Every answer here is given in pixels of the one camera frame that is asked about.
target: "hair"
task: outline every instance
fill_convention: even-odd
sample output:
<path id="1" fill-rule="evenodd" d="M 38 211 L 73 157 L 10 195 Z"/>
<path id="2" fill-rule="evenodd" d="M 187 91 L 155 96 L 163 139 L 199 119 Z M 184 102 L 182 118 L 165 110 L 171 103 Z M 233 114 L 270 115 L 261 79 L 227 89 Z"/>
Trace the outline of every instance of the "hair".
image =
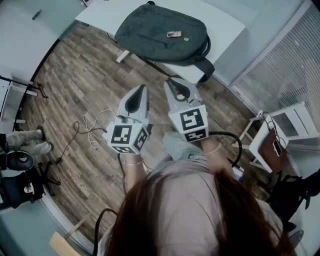
<path id="1" fill-rule="evenodd" d="M 158 214 L 162 187 L 170 176 L 172 174 L 148 175 L 128 192 L 112 228 L 105 256 L 158 254 Z M 281 234 L 279 228 L 276 230 L 265 220 L 257 200 L 241 183 L 223 169 L 217 171 L 214 178 L 212 176 L 212 181 L 216 184 L 222 212 L 222 220 L 215 230 L 218 251 L 212 254 L 294 255 L 287 234 Z"/>

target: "bracelet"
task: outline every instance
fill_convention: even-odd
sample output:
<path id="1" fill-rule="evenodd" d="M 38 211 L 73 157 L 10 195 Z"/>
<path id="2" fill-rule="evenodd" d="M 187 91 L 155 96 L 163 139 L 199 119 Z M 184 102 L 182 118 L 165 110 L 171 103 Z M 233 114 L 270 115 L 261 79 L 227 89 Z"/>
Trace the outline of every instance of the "bracelet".
<path id="1" fill-rule="evenodd" d="M 216 146 L 216 148 L 215 148 L 214 150 L 212 150 L 212 151 L 210 151 L 209 153 L 205 154 L 205 156 L 209 156 L 209 155 L 211 155 L 212 153 L 216 153 L 216 152 L 218 152 L 218 151 L 219 151 L 219 149 L 221 149 L 221 147 L 222 147 L 222 144 L 221 144 L 221 143 L 219 143 L 219 145 L 218 145 L 218 146 Z"/>
<path id="2" fill-rule="evenodd" d="M 127 161 L 124 161 L 124 164 L 127 166 L 136 166 L 136 165 L 139 165 L 143 162 L 144 162 L 144 160 L 142 159 L 140 162 L 137 162 L 137 163 L 127 163 Z"/>

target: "wooden floor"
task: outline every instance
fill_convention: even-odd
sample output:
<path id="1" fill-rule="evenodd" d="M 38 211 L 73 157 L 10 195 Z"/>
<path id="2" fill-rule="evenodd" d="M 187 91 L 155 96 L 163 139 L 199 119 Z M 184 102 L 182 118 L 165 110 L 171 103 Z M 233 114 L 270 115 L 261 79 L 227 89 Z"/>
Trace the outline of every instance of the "wooden floor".
<path id="1" fill-rule="evenodd" d="M 22 130 L 34 130 L 42 125 L 47 140 L 54 144 L 54 150 L 37 157 L 37 161 L 55 161 L 75 134 L 74 122 L 78 121 L 80 131 L 85 132 L 83 114 L 88 116 L 88 126 L 91 127 L 98 112 L 108 108 L 117 111 L 120 99 L 141 84 L 146 84 L 149 89 L 149 120 L 154 124 L 151 139 L 144 145 L 142 155 L 151 168 L 165 156 L 162 128 L 170 124 L 163 88 L 167 78 L 135 56 L 117 63 L 121 53 L 122 50 L 105 33 L 83 25 L 75 27 L 56 46 L 35 79 L 43 85 L 48 99 L 41 95 L 28 97 L 20 116 L 27 120 L 27 124 L 20 126 Z M 208 110 L 210 130 L 239 135 L 252 117 L 245 106 L 213 78 L 200 84 L 198 89 Z M 111 111 L 101 114 L 96 127 L 106 128 L 113 117 Z M 227 156 L 235 159 L 237 149 L 231 147 L 233 140 L 225 137 L 219 140 Z M 269 177 L 249 165 L 249 160 L 252 157 L 244 153 L 239 165 L 245 169 L 246 185 L 261 197 L 261 190 L 255 186 L 256 180 L 268 182 Z M 61 186 L 52 186 L 56 194 L 53 199 L 73 224 L 92 212 L 80 231 L 93 241 L 100 212 L 104 208 L 117 210 L 124 198 L 117 155 L 103 140 L 100 147 L 94 149 L 87 134 L 78 134 L 62 161 L 50 169 L 50 176 L 62 182 Z M 105 214 L 100 233 L 105 232 L 114 220 L 114 216 Z"/>

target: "black backpack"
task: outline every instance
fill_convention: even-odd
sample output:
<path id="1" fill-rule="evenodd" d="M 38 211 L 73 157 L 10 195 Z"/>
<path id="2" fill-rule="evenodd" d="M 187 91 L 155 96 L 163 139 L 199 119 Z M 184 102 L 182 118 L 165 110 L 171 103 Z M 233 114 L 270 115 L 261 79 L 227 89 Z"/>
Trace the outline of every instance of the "black backpack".
<path id="1" fill-rule="evenodd" d="M 179 37 L 168 32 L 181 31 Z M 115 34 L 119 45 L 144 59 L 174 64 L 195 65 L 204 72 L 200 82 L 208 80 L 215 68 L 206 59 L 211 41 L 206 25 L 191 16 L 156 6 L 149 1 L 135 9 Z"/>

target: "phone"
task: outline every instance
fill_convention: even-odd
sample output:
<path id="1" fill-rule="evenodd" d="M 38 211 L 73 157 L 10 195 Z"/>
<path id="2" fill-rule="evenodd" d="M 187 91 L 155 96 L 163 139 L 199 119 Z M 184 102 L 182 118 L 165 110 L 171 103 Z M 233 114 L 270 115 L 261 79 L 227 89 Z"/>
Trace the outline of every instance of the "phone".
<path id="1" fill-rule="evenodd" d="M 272 143 L 274 151 L 276 152 L 277 156 L 280 157 L 282 150 L 279 142 L 275 139 L 274 142 Z"/>

